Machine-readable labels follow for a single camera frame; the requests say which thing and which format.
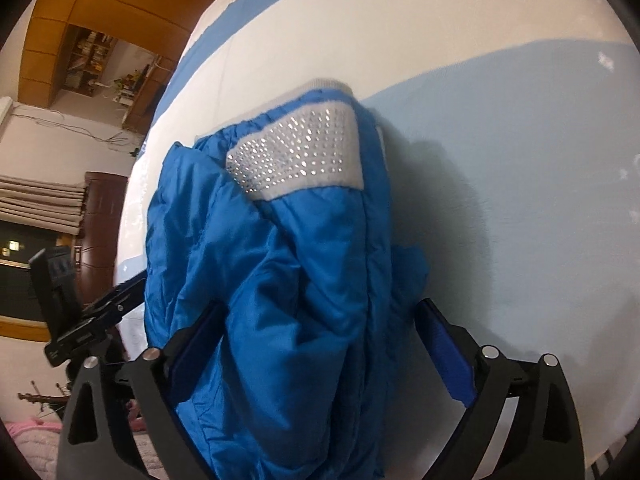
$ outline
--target black metal bracket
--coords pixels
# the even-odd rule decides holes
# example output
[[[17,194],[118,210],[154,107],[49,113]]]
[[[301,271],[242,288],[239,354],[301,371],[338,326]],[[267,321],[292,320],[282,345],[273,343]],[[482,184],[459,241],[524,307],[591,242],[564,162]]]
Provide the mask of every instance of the black metal bracket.
[[[68,284],[70,253],[47,251],[34,257],[31,270],[43,312],[48,311],[45,319],[55,328],[46,355],[53,366],[66,359],[78,364],[63,422],[58,478],[150,478],[127,422],[126,402],[136,399],[169,478],[215,480],[174,408],[190,398],[215,352],[225,330],[226,306],[213,303],[164,349],[149,348],[123,364],[110,354],[107,331],[143,302],[146,272],[79,314]],[[73,320],[76,324],[68,326]],[[584,478],[578,418],[555,356],[545,354],[533,363],[510,360],[494,346],[481,348],[466,329],[449,324],[430,300],[417,305],[415,326],[449,393],[467,408],[424,480],[471,480],[508,397],[518,397],[518,407],[497,466],[486,478]]]
[[[423,480],[473,478],[508,397],[519,397],[518,407],[497,466],[486,478],[583,480],[580,425],[558,359],[545,354],[536,363],[516,361],[494,346],[480,348],[466,329],[449,324],[433,302],[424,300],[416,311],[416,329],[446,384],[450,370],[442,369],[441,349],[429,338],[433,319],[468,364],[476,397]],[[455,387],[447,387],[456,398]]]
[[[193,327],[175,333],[164,351],[148,348],[135,361],[106,364],[87,357],[79,371],[66,409],[58,448],[59,480],[152,479],[146,471],[133,439],[127,413],[129,399],[136,399],[151,442],[170,479],[217,480],[193,445],[173,406],[191,395],[194,381],[182,384],[173,375],[172,364],[190,359],[190,367],[204,367],[222,338],[226,308],[215,304]],[[206,349],[194,362],[192,337],[206,330]],[[171,385],[181,384],[176,397]]]

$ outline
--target sparkly rhinestones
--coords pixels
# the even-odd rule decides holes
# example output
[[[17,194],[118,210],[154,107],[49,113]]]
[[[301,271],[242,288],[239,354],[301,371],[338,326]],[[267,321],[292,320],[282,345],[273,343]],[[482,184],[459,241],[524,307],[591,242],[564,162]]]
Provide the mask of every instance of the sparkly rhinestones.
[[[251,199],[271,200],[301,187],[362,189],[355,114],[347,104],[305,105],[280,121],[227,153],[227,171]]]

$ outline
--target electrical cable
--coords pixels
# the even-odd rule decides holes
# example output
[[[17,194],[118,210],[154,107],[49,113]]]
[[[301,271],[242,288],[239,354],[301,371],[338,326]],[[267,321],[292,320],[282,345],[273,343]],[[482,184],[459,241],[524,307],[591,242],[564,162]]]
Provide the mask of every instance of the electrical cable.
[[[22,106],[24,105],[18,105],[17,107],[14,108],[14,110]],[[41,110],[44,112],[55,112],[60,115],[63,121],[65,121],[66,119],[66,116],[62,112],[59,112],[58,110],[50,110],[50,109],[45,110],[44,108],[41,108]],[[87,128],[84,128],[82,126],[73,126],[72,124],[60,123],[60,122],[49,120],[49,119],[34,117],[28,114],[12,113],[12,117],[18,117],[18,118],[34,121],[38,126],[44,126],[46,128],[61,128],[63,130],[68,130],[75,134],[89,137],[97,142],[106,144],[108,148],[113,152],[130,153],[127,150],[114,149],[113,146],[119,147],[119,148],[137,148],[138,147],[134,142],[132,142],[131,138],[123,130],[120,130],[116,134],[113,134],[111,137],[103,139],[101,137],[96,136],[95,134],[92,134]]]
[[[12,110],[12,114],[18,109],[18,108],[37,108],[38,110],[42,110],[43,112],[53,112],[56,113],[60,116],[60,118],[62,118],[62,120],[65,120],[65,115],[58,111],[58,110],[54,110],[53,108],[38,108],[35,106],[29,106],[29,105],[23,105],[22,103],[16,103],[14,106],[14,109]]]

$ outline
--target blue jacket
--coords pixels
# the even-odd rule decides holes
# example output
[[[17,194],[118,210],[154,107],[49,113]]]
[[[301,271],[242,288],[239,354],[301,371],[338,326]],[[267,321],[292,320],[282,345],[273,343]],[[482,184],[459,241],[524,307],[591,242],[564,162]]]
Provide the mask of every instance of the blue jacket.
[[[315,89],[168,152],[148,211],[145,329],[163,347],[212,300],[226,332],[176,411],[221,480],[366,479],[419,251],[392,247],[372,115]]]

